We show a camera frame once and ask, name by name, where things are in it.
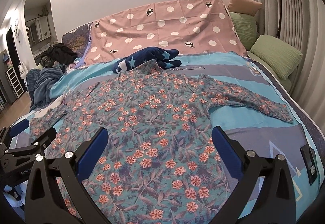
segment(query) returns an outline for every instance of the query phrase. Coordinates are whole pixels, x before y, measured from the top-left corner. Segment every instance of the folded clothing with stars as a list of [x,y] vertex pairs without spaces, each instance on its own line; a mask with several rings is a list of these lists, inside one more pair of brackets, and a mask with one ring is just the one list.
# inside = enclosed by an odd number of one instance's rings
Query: folded clothing with stars
[[139,65],[148,62],[152,59],[157,61],[157,64],[162,69],[169,69],[173,67],[181,66],[182,62],[180,60],[170,61],[179,54],[176,49],[164,50],[158,47],[147,47],[140,51],[131,54],[128,57],[124,57],[118,60],[113,65],[113,72],[118,74],[121,71],[130,71]]

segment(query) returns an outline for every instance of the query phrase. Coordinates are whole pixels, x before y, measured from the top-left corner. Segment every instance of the white polka dot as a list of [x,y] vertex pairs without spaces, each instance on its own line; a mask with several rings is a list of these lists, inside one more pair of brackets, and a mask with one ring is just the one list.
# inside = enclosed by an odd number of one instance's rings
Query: white polka dot
[[168,46],[168,41],[161,41],[159,43],[159,45],[162,46],[162,47],[166,47],[166,46]]
[[209,44],[210,44],[211,46],[216,46],[216,45],[217,45],[217,43],[216,43],[215,41],[209,41]]
[[136,27],[137,30],[142,30],[143,29],[143,24],[139,24],[137,27]]
[[194,29],[193,29],[193,31],[195,32],[195,33],[200,33],[200,27],[195,27]]
[[187,21],[187,19],[186,19],[185,17],[180,17],[180,18],[179,18],[179,21],[180,21],[181,23],[185,23],[185,22]]
[[138,50],[138,49],[141,49],[141,48],[142,48],[142,45],[137,45],[137,46],[133,47],[134,50]]
[[163,26],[165,26],[165,21],[164,21],[163,19],[159,20],[159,21],[158,21],[158,26],[159,26],[159,27],[163,27]]
[[126,62],[125,62],[125,59],[119,64],[119,67],[121,67],[121,69],[123,71],[126,71]]
[[213,31],[216,32],[216,33],[218,33],[218,32],[220,32],[220,28],[217,27],[217,26],[215,26],[215,27],[213,27]]
[[147,39],[149,39],[149,40],[152,39],[153,37],[155,37],[154,34],[148,34],[148,35],[147,35]]

